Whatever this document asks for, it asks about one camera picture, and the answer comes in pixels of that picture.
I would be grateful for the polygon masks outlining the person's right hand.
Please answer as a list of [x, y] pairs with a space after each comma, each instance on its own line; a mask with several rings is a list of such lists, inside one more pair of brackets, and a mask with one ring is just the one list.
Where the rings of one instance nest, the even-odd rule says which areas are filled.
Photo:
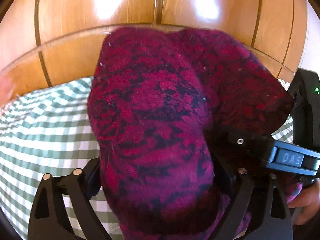
[[303, 225], [315, 217], [319, 211], [319, 178], [315, 179], [310, 187], [303, 189], [288, 206], [291, 209], [302, 208], [295, 225]]

